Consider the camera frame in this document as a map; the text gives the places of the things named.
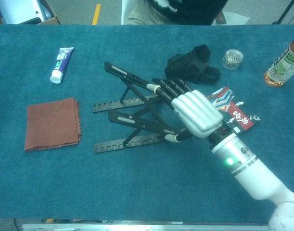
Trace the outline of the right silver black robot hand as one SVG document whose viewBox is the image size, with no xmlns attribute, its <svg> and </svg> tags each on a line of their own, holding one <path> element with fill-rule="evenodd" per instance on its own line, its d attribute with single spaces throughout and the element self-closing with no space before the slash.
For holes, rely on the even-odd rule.
<svg viewBox="0 0 294 231">
<path fill-rule="evenodd" d="M 175 78 L 154 78 L 146 89 L 160 96 L 172 108 L 186 128 L 176 135 L 165 135 L 171 142 L 181 142 L 191 136 L 208 138 L 223 125 L 222 114 L 198 90 L 193 90 L 185 81 Z"/>
</svg>

